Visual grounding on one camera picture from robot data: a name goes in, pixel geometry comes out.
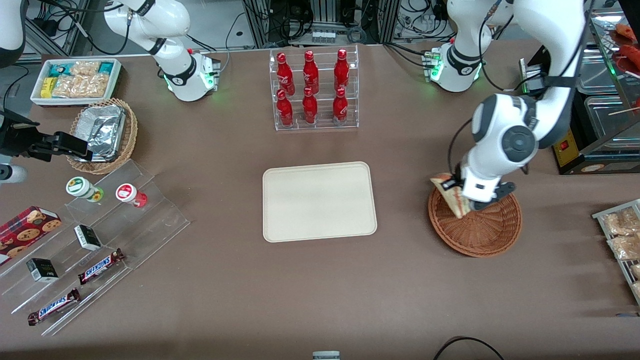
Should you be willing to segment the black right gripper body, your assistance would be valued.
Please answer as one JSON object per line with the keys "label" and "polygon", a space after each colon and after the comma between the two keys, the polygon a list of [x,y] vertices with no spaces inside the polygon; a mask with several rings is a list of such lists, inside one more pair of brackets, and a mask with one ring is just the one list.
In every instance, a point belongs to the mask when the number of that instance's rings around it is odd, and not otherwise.
{"label": "black right gripper body", "polygon": [[0,128],[0,153],[7,157],[34,158],[50,162],[51,147],[45,141],[47,134],[39,132],[38,121],[31,121],[16,112],[2,112]]}

